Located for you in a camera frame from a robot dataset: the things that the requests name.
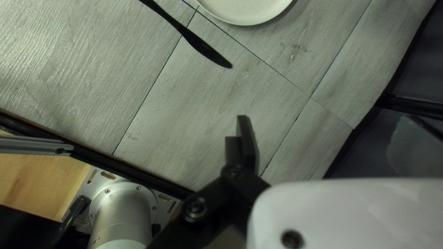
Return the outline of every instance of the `plate rim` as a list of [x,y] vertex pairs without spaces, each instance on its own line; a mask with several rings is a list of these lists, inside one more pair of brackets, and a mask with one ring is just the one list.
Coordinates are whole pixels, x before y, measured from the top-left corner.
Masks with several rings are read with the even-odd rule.
[[229,23],[229,24],[232,24],[232,25],[237,25],[237,26],[253,26],[253,25],[258,25],[258,24],[262,24],[262,23],[265,23],[265,22],[267,22],[267,21],[269,21],[269,20],[271,20],[271,19],[274,19],[276,16],[278,16],[278,15],[280,15],[294,0],[288,0],[288,4],[287,5],[285,5],[284,6],[284,8],[282,8],[282,10],[280,11],[280,12],[278,12],[275,16],[273,16],[273,17],[271,17],[271,18],[269,18],[269,19],[266,19],[266,20],[264,20],[264,21],[260,21],[260,22],[258,22],[258,23],[254,23],[254,24],[240,24],[240,23],[233,23],[233,22],[230,22],[230,21],[227,21],[227,20],[225,20],[225,19],[223,19],[223,18],[221,18],[221,17],[219,17],[219,16],[216,16],[215,14],[213,14],[212,12],[210,12],[210,11],[208,11],[201,3],[200,3],[200,0],[194,0],[200,7],[202,7],[207,13],[209,13],[211,16],[213,16],[213,17],[215,17],[215,18],[217,18],[218,20],[220,20],[220,21],[222,21],[222,22],[225,22],[225,23]]

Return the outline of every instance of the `wooden surface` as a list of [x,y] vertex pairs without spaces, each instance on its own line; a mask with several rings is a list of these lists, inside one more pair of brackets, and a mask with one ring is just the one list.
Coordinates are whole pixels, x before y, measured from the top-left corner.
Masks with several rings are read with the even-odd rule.
[[3,0],[0,108],[112,153],[179,39],[137,0]]
[[0,108],[194,190],[219,175],[223,139],[247,114],[265,179],[317,179],[433,3],[298,0],[253,27],[215,20],[227,35],[181,1],[158,2],[234,68],[177,44],[136,0],[6,0]]
[[251,118],[263,170],[309,97],[203,17],[189,28],[234,68],[181,39],[114,155],[198,190],[220,174],[237,115]]
[[90,169],[67,156],[0,154],[0,204],[61,222]]
[[321,179],[352,128],[310,99],[262,178],[270,184]]
[[385,89],[421,21],[404,0],[372,0],[312,97],[355,128]]
[[198,11],[311,95],[371,0],[297,0],[283,14],[252,27]]

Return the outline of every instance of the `screw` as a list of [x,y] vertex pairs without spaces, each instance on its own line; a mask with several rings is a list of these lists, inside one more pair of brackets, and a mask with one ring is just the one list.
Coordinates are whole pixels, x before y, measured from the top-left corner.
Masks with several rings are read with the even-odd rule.
[[226,171],[226,174],[231,179],[237,178],[241,175],[241,170],[236,166],[232,166]]
[[63,149],[63,148],[58,148],[55,150],[56,154],[62,154],[63,152],[65,152],[65,149]]
[[301,234],[293,230],[285,232],[281,236],[281,242],[284,246],[291,249],[297,249],[303,245]]
[[206,204],[204,203],[204,199],[202,200],[195,200],[188,204],[186,207],[186,211],[188,214],[192,216],[198,216],[199,214],[203,213],[203,211],[206,209]]

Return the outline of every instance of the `white plate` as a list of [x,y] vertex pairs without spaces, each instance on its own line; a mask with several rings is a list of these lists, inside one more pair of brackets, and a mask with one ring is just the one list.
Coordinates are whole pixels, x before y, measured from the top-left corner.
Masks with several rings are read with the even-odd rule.
[[195,0],[215,18],[249,26],[264,23],[280,14],[292,0]]

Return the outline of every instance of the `black knife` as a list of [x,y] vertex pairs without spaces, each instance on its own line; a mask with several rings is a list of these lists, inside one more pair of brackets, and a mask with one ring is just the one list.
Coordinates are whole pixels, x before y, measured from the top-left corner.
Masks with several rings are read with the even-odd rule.
[[209,46],[205,41],[203,41],[200,37],[194,34],[192,31],[187,29],[177,20],[175,20],[172,16],[170,16],[166,11],[164,11],[154,0],[139,0],[144,5],[151,8],[151,10],[155,11],[161,17],[163,17],[166,21],[168,21],[182,36],[186,41],[188,41],[189,45],[191,45],[197,52],[211,60],[217,65],[220,65],[225,68],[232,68],[232,64],[226,60],[221,54],[219,54],[215,49]]

